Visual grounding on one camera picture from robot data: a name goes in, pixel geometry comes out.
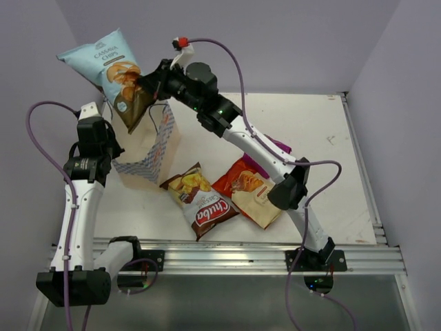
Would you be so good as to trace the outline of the light blue cassava chips bag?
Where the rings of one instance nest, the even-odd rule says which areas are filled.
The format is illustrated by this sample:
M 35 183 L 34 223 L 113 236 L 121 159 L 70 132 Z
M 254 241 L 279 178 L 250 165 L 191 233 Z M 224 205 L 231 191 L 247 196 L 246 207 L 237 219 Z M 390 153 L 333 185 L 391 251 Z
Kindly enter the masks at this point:
M 99 39 L 57 55 L 59 61 L 98 88 L 132 134 L 153 97 L 138 83 L 143 76 L 131 48 L 118 29 Z

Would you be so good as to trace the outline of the blue patterned paper bag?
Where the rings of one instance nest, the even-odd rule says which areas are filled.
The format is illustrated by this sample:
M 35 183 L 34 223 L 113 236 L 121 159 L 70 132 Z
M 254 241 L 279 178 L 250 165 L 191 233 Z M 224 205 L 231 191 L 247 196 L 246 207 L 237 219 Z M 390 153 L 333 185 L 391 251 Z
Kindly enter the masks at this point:
M 181 139 L 172 108 L 166 101 L 149 107 L 133 133 L 128 133 L 108 102 L 103 115 L 125 150 L 112 161 L 122 184 L 135 190 L 158 190 L 169 175 Z

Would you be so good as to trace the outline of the brown Chuba cassava chips bag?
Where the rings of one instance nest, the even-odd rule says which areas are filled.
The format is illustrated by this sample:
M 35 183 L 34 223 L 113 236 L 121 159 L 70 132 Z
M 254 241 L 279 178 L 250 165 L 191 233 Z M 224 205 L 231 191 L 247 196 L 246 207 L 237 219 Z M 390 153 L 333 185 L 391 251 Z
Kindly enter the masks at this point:
M 196 240 L 218 224 L 238 215 L 233 205 L 211 186 L 203 175 L 200 163 L 160 184 L 180 206 Z

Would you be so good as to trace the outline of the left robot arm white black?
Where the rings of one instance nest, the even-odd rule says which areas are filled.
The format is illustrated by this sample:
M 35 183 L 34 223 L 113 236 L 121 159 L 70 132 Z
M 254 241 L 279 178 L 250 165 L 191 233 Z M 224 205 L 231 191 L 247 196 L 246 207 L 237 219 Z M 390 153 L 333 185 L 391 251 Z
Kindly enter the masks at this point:
M 114 157 L 124 150 L 110 123 L 102 117 L 81 119 L 79 140 L 63 166 L 65 213 L 57 250 L 47 272 L 37 275 L 36 286 L 56 307 L 103 305 L 112 282 L 124 267 L 141 267 L 143 253 L 136 236 L 114 237 L 98 257 L 93 255 L 98 206 Z

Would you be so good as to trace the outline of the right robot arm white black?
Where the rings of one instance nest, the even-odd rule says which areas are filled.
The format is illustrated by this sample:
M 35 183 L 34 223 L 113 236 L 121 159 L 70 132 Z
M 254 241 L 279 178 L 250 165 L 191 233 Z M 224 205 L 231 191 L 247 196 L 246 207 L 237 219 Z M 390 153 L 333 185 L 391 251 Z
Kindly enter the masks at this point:
M 312 165 L 306 158 L 296 159 L 246 122 L 245 113 L 224 97 L 217 78 L 206 63 L 186 68 L 161 61 L 155 71 L 138 78 L 137 83 L 155 101 L 174 98 L 196 112 L 198 122 L 209 132 L 230 142 L 249 155 L 274 182 L 268 198 L 284 210 L 303 235 L 298 258 L 313 270 L 324 270 L 331 263 L 335 243 L 311 211 L 307 179 Z

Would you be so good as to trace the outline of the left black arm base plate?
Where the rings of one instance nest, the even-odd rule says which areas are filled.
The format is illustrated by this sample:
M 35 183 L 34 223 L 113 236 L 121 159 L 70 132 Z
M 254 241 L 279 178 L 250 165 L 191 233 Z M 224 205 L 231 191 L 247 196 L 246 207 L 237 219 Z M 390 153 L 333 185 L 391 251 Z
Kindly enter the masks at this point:
M 162 272 L 165 264 L 166 251 L 157 245 L 141 243 L 138 258 L 142 259 L 142 271 Z

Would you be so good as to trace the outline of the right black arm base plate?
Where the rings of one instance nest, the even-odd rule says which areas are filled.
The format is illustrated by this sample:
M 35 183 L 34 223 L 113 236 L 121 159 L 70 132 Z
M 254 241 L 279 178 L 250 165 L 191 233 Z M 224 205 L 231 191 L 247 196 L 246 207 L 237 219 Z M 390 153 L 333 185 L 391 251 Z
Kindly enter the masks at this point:
M 346 272 L 348 271 L 343 250 L 321 250 L 313 252 L 309 249 L 285 251 L 287 271 L 293 272 Z

